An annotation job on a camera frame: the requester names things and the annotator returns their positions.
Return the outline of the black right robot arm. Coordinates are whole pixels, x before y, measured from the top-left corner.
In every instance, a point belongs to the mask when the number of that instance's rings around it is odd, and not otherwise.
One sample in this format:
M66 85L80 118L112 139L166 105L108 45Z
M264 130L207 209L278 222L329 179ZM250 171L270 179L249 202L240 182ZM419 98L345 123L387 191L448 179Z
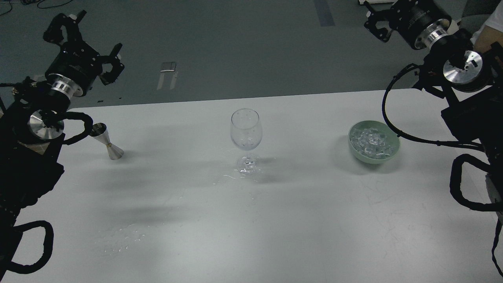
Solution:
M457 147L485 153L487 162L470 154L461 154L452 163L450 193L462 206L473 211L497 215L492 253L502 231L502 45L491 43L489 50L478 52L465 29L449 33L452 18L433 0L397 0L389 9L368 9L364 27L382 42L397 31L413 50L427 48L422 65L410 63L393 77L382 100L382 115L398 136L418 143ZM387 97L394 84L408 72L418 70L414 88L445 99L448 107L441 117L455 140L426 140L412 136L392 124L386 112ZM490 203L466 199L461 190L462 169L470 164L486 174Z

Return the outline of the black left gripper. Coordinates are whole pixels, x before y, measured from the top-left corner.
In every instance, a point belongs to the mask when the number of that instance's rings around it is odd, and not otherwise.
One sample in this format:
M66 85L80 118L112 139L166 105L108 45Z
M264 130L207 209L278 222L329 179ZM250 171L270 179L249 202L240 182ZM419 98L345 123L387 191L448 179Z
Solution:
M125 68L119 59L122 43L117 43L110 54L99 55L83 41L79 23L86 14L85 10L74 17L58 14L43 33L45 42L60 47L60 52L45 72L45 79L48 82L54 82L57 77L70 79L79 86L77 97L87 95L97 77L105 86L114 83ZM111 70L103 72L104 65L110 65Z

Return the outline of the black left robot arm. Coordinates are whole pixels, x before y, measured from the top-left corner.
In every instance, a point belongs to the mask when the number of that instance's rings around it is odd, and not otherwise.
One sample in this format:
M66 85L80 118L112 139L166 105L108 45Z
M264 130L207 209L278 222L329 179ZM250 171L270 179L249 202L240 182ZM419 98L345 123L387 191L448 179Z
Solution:
M61 178L62 146L83 140L93 129L89 115L69 111L71 100L85 96L96 79L103 85L114 83L125 68L119 58L121 43L101 55L83 40L79 23L85 15L86 11L75 17L58 14L44 32L43 39L60 49L45 80L26 77L19 83L1 84L11 88L14 96L8 108L1 104L1 276L37 272L51 258L52 225L43 220L16 225L17 217ZM45 231L42 255L30 265L14 262L23 233L36 228Z

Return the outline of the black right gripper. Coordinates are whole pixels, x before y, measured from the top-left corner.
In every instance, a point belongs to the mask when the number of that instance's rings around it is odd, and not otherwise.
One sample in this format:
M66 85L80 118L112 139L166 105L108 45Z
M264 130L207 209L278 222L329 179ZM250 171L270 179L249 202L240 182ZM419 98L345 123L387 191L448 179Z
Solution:
M384 4L363 1L368 10L363 26L383 43L396 30L413 50L431 48L435 36L430 34L441 30L443 36L452 23L451 16L433 0L397 0L387 8L377 9L379 5Z

